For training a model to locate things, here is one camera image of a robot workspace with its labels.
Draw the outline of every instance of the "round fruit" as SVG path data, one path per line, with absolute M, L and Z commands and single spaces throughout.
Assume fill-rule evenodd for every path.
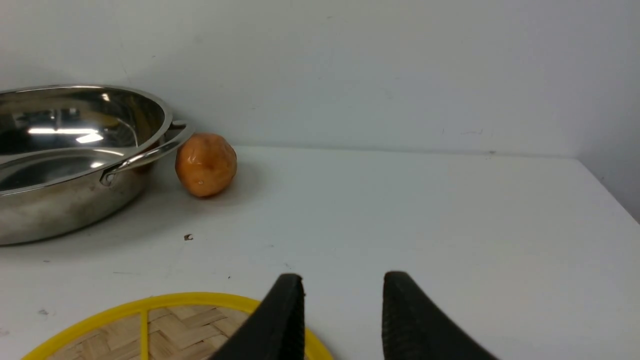
M 236 152 L 225 138 L 216 134 L 194 134 L 175 157 L 175 173 L 187 191 L 197 197 L 224 190 L 236 170 Z

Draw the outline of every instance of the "white tabletop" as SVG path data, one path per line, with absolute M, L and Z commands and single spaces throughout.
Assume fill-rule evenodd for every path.
M 124 302 L 261 299 L 296 272 L 307 325 L 334 356 L 381 359 L 388 270 L 409 272 L 503 359 L 640 358 L 640 226 L 578 161 L 237 153 L 235 183 L 217 198 L 190 197 L 165 162 L 107 220 L 0 248 L 0 358 Z

